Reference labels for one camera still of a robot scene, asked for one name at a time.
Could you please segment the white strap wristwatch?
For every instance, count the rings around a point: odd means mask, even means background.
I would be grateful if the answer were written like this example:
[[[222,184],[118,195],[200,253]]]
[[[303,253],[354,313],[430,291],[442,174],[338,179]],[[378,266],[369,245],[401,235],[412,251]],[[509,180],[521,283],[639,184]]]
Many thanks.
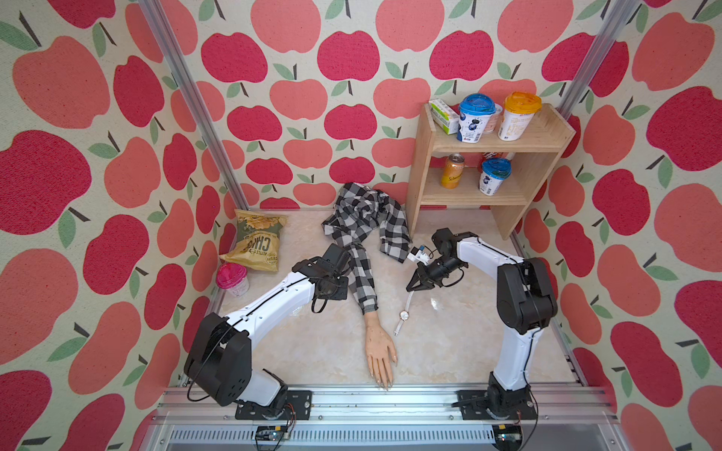
[[[399,321],[393,332],[394,336],[398,336],[400,334],[402,327],[405,325],[406,321],[408,321],[408,319],[410,318],[410,309],[411,309],[413,296],[414,296],[413,291],[410,291],[406,298],[404,307],[402,308],[402,311],[400,312]]]

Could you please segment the black white plaid shirt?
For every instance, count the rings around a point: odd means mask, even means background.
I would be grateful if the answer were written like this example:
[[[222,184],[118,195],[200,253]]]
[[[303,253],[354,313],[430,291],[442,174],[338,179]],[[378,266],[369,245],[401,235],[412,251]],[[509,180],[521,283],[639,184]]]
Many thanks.
[[[338,191],[334,212],[322,227],[323,233],[351,256],[351,288],[362,313],[377,311],[372,264],[364,242],[377,231],[380,251],[399,263],[406,261],[412,240],[402,205],[383,191],[349,182]]]

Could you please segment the beige mannequin hand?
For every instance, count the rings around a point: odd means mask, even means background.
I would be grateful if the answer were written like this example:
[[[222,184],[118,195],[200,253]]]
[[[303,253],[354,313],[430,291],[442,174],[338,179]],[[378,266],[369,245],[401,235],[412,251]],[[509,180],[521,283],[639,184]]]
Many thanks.
[[[398,363],[396,348],[376,311],[366,313],[364,323],[365,353],[370,375],[379,387],[388,390],[394,383],[393,366]]]

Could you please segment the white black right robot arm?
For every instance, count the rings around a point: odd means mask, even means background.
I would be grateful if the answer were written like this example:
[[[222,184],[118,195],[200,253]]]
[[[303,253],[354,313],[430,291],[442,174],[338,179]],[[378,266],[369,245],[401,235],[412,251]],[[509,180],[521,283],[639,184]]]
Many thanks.
[[[424,246],[407,256],[417,264],[406,290],[429,291],[445,287],[453,272],[473,266],[496,281],[496,311],[505,325],[498,364],[490,374],[481,405],[502,417],[533,404],[529,369],[543,330],[557,313],[558,304],[549,273],[541,259],[508,254],[472,232],[459,234],[438,229],[432,235],[436,259]]]

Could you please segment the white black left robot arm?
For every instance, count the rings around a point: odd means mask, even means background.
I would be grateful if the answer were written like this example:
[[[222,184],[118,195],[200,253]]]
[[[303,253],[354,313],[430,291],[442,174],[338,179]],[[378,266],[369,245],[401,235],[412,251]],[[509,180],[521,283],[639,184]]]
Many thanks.
[[[291,272],[259,299],[225,317],[207,315],[200,323],[184,373],[209,398],[225,407],[233,403],[280,415],[288,387],[267,370],[252,368],[252,353],[261,340],[297,308],[311,302],[347,298],[351,256],[330,244],[321,257],[296,263]]]

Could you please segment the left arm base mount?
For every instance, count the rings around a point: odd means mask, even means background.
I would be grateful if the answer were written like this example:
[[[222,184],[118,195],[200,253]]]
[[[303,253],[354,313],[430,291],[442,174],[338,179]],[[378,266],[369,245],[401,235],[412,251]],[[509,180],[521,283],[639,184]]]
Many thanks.
[[[236,420],[308,420],[312,404],[311,390],[290,390],[289,386],[267,370],[253,370],[250,382],[236,400]]]

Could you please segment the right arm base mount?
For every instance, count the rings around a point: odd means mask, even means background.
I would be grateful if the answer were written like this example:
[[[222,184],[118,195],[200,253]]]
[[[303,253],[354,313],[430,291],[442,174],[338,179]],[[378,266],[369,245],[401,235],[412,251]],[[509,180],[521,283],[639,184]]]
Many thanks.
[[[530,386],[525,380],[521,383],[520,388],[507,389],[491,372],[486,389],[457,391],[451,407],[458,408],[464,420],[537,420],[538,408]]]

